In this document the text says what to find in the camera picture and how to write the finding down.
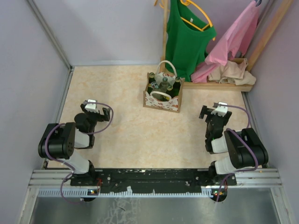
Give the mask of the dark green bottle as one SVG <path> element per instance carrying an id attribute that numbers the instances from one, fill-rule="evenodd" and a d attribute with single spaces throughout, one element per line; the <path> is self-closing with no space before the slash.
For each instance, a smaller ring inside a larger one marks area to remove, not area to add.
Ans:
<path id="1" fill-rule="evenodd" d="M 153 72 L 149 73 L 148 92 L 151 92 L 152 90 L 155 90 L 158 88 L 159 88 L 159 86 L 157 85 L 157 82 L 155 79 L 155 73 L 153 73 Z"/>

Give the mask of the green bottle yellow label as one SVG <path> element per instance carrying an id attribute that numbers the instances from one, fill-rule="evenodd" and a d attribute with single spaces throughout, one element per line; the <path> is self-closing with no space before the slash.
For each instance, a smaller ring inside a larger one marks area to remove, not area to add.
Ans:
<path id="1" fill-rule="evenodd" d="M 168 85 L 167 86 L 167 91 L 172 91 L 173 90 L 173 86 L 172 85 Z"/>

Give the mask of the clear bottle green cap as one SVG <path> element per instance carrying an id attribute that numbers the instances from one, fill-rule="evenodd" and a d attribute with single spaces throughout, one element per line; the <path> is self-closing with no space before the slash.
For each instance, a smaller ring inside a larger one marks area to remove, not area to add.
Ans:
<path id="1" fill-rule="evenodd" d="M 161 83 L 159 84 L 159 88 L 157 89 L 158 92 L 166 93 L 167 92 L 167 87 L 170 85 L 168 82 L 167 77 L 163 77 Z M 163 101 L 164 100 L 164 95 L 161 94 L 156 94 L 156 99 Z"/>

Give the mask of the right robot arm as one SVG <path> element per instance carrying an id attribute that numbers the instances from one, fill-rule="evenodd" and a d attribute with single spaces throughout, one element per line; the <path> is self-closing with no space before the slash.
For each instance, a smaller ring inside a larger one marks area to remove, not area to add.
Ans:
<path id="1" fill-rule="evenodd" d="M 227 125 L 232 112 L 236 108 L 247 113 L 247 110 L 228 105 L 223 102 L 215 103 L 213 108 L 202 106 L 199 118 L 205 118 L 205 148 L 210 154 L 228 153 L 228 156 L 213 161 L 208 169 L 209 181 L 215 185 L 226 184 L 228 178 L 240 171 L 254 171 L 259 166 L 267 165 L 268 152 L 248 120 L 246 128 L 235 131 L 224 127 Z"/>

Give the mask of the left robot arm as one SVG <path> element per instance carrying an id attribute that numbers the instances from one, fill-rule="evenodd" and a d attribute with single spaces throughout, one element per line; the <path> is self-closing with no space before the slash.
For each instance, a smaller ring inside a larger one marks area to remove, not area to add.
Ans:
<path id="1" fill-rule="evenodd" d="M 109 105 L 90 99 L 80 108 L 82 112 L 73 122 L 47 125 L 38 145 L 38 154 L 66 165 L 71 170 L 66 180 L 70 180 L 72 186 L 92 186 L 101 181 L 94 165 L 75 150 L 93 148 L 94 135 L 110 126 L 114 112 Z"/>

